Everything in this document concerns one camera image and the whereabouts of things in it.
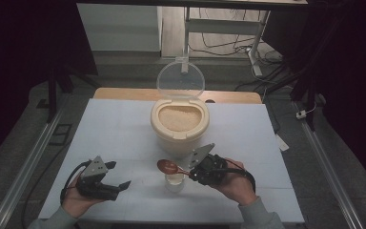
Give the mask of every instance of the person's hand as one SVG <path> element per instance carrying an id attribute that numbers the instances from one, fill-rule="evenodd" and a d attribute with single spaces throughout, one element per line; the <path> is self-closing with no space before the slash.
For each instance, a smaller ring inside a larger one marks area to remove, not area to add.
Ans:
<path id="1" fill-rule="evenodd" d="M 103 202 L 103 199 L 96 198 L 85 198 L 79 194 L 76 189 L 76 181 L 78 180 L 80 173 L 73 182 L 68 186 L 67 194 L 65 194 L 64 202 L 62 207 L 74 218 L 79 218 L 88 211 L 94 204 Z"/>
<path id="2" fill-rule="evenodd" d="M 244 168 L 243 163 L 240 161 L 234 161 L 230 158 L 225 159 L 227 159 L 228 168 L 238 169 L 234 164 Z M 257 199 L 252 183 L 240 174 L 228 173 L 221 184 L 210 186 L 242 206 L 249 205 Z"/>

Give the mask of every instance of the white table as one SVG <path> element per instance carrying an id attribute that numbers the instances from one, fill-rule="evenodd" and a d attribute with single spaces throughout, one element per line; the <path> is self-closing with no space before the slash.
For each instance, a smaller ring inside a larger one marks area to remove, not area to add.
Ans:
<path id="1" fill-rule="evenodd" d="M 49 218 L 59 207 L 60 191 L 81 162 L 101 156 L 116 161 L 103 183 L 131 180 L 116 201 L 93 206 L 82 219 L 163 223 L 240 223 L 237 204 L 216 190 L 186 180 L 171 193 L 156 161 L 169 158 L 157 145 L 150 123 L 153 101 L 91 99 L 73 142 L 39 215 Z M 295 192 L 262 104 L 207 104 L 210 126 L 201 140 L 215 143 L 212 154 L 240 160 L 254 175 L 256 194 L 268 211 L 284 222 L 303 222 Z"/>

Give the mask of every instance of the floor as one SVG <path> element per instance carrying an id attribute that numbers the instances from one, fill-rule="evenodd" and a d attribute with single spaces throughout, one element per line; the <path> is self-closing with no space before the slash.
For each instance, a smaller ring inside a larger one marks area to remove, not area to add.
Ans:
<path id="1" fill-rule="evenodd" d="M 269 47 L 266 47 L 264 51 L 265 53 L 268 52 Z M 283 152 L 282 156 L 306 222 L 305 224 L 299 225 L 288 224 L 286 228 L 352 228 L 345 220 L 341 205 L 336 200 L 332 187 L 329 185 L 316 159 L 314 147 L 304 131 L 304 121 L 298 120 L 295 117 L 295 113 L 304 108 L 304 103 L 303 101 L 297 101 L 296 103 L 291 101 L 289 92 L 293 85 L 288 85 L 272 94 L 265 95 L 265 86 L 269 86 L 269 84 L 265 84 L 252 76 L 250 63 L 246 58 L 241 56 L 229 58 L 211 55 L 203 56 L 202 58 L 197 57 L 193 58 L 192 62 L 204 73 L 206 77 L 206 90 L 260 93 L 263 98 L 263 103 L 269 111 L 274 130 L 290 146 L 290 149 Z M 97 54 L 95 60 L 99 75 L 92 76 L 92 78 L 103 87 L 156 88 L 155 82 L 158 73 L 172 59 L 173 54 L 171 52 L 162 57 L 134 55 L 108 56 Z M 275 65 L 266 64 L 261 68 L 263 73 L 268 74 L 275 67 Z M 284 71 L 280 74 L 280 77 L 286 77 L 287 74 Z M 59 153 L 58 157 L 55 156 L 64 146 L 64 142 L 71 141 L 84 109 L 94 94 L 95 88 L 86 82 L 74 76 L 71 80 L 74 85 L 72 94 L 61 94 L 58 91 L 60 97 L 69 97 L 69 102 L 64 107 L 64 113 L 58 123 L 60 127 L 68 128 L 67 130 L 69 132 L 67 135 L 60 135 L 61 130 L 58 128 L 50 138 L 50 144 L 45 148 L 44 154 L 26 190 L 11 214 L 7 228 L 22 228 L 22 219 L 28 225 L 33 219 L 38 217 L 45 197 L 50 191 L 56 173 L 61 166 L 66 149 L 64 152 Z M 29 106 L 25 109 L 10 135 L 8 135 L 0 147 L 0 204 L 17 173 L 20 171 L 28 153 L 46 126 L 48 111 L 44 106 L 41 108 L 38 104 L 42 99 L 47 98 L 47 83 L 38 85 L 30 91 Z M 328 158 L 334 166 L 342 187 L 356 208 L 356 212 L 364 226 L 363 228 L 366 228 L 366 172 L 353 155 L 353 152 L 350 151 L 347 145 L 327 123 L 325 116 L 322 114 L 323 106 L 324 100 L 318 100 L 317 107 L 314 110 L 315 133 L 318 135 Z M 82 228 L 143 227 L 143 225 L 135 224 L 111 225 L 83 221 L 80 225 Z M 165 226 L 152 225 L 152 228 L 165 228 Z"/>

